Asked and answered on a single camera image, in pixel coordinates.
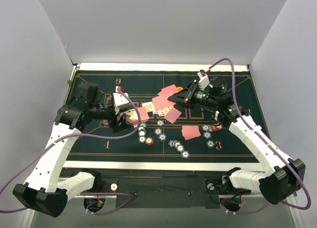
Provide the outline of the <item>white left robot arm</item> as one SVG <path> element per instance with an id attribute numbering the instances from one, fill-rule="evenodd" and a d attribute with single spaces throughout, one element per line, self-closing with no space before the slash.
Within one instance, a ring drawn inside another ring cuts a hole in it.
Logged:
<path id="1" fill-rule="evenodd" d="M 67 202 L 81 194 L 97 194 L 102 190 L 102 176 L 99 172 L 84 169 L 75 176 L 59 182 L 63 165 L 79 137 L 95 137 L 83 133 L 92 120 L 108 120 L 113 132 L 132 128 L 127 122 L 124 109 L 136 108 L 128 94 L 116 87 L 113 103 L 101 104 L 100 86 L 95 83 L 81 83 L 78 92 L 57 112 L 50 140 L 46 149 L 35 160 L 36 166 L 23 184 L 16 184 L 13 195 L 28 209 L 58 217 Z"/>

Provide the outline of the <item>red poker chip stack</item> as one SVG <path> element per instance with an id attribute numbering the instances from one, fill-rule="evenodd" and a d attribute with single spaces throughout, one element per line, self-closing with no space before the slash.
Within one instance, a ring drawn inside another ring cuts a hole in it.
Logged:
<path id="1" fill-rule="evenodd" d="M 152 137 L 147 137 L 145 140 L 146 145 L 153 145 L 154 144 L 154 140 Z"/>

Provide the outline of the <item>red playing card deck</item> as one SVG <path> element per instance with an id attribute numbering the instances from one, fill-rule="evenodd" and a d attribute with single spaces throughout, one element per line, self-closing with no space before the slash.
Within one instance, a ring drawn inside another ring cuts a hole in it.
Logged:
<path id="1" fill-rule="evenodd" d="M 140 117 L 141 117 L 141 123 L 147 122 L 150 117 L 148 115 L 146 107 L 138 107 L 137 109 L 138 109 L 138 112 L 139 112 Z M 135 109 L 128 110 L 128 111 L 124 112 L 124 114 L 126 114 L 127 122 L 129 124 L 132 124 L 132 125 L 138 124 L 139 117 L 138 117 Z"/>

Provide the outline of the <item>green poker chip stack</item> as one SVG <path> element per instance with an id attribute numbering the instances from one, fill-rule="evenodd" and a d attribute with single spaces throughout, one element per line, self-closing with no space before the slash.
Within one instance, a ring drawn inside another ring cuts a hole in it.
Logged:
<path id="1" fill-rule="evenodd" d="M 207 146 L 208 149 L 212 149 L 215 146 L 215 142 L 213 140 L 208 140 L 206 142 L 206 146 Z"/>

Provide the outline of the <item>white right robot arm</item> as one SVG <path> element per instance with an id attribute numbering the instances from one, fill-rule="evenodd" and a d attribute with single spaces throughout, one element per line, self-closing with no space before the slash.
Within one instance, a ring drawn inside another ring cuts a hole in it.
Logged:
<path id="1" fill-rule="evenodd" d="M 306 166 L 278 149 L 257 126 L 251 115 L 227 91 L 227 82 L 215 77 L 203 87 L 193 80 L 186 88 L 168 98 L 184 108 L 196 106 L 214 112 L 220 122 L 255 156 L 263 172 L 246 171 L 235 167 L 222 175 L 221 187 L 227 193 L 238 189 L 256 191 L 271 204 L 278 204 L 303 188 Z"/>

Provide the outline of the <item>red-backed playing card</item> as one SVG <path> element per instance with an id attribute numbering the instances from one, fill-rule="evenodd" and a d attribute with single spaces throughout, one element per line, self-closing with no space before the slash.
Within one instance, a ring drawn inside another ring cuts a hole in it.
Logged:
<path id="1" fill-rule="evenodd" d="M 175 93 L 178 93 L 179 90 L 177 89 L 176 85 L 170 85 L 167 86 L 163 89 L 161 89 L 161 91 L 158 93 L 159 96 L 161 95 L 165 95 L 165 94 L 169 94 L 169 95 L 173 95 Z"/>
<path id="2" fill-rule="evenodd" d="M 199 126 L 196 125 L 183 125 L 182 134 L 184 137 L 199 137 L 201 135 Z"/>
<path id="3" fill-rule="evenodd" d="M 183 137 L 185 138 L 185 140 L 194 139 L 200 136 L 201 136 L 201 133 L 199 131 L 198 132 L 193 132 L 193 131 L 183 132 Z"/>
<path id="4" fill-rule="evenodd" d="M 181 116 L 182 112 L 179 111 L 176 108 L 172 108 L 165 116 L 164 119 L 170 122 L 171 124 L 174 124 L 176 120 Z"/>
<path id="5" fill-rule="evenodd" d="M 152 99 L 154 111 L 159 111 L 167 107 L 171 107 L 175 105 L 175 102 L 169 101 L 169 94 L 159 95 Z"/>

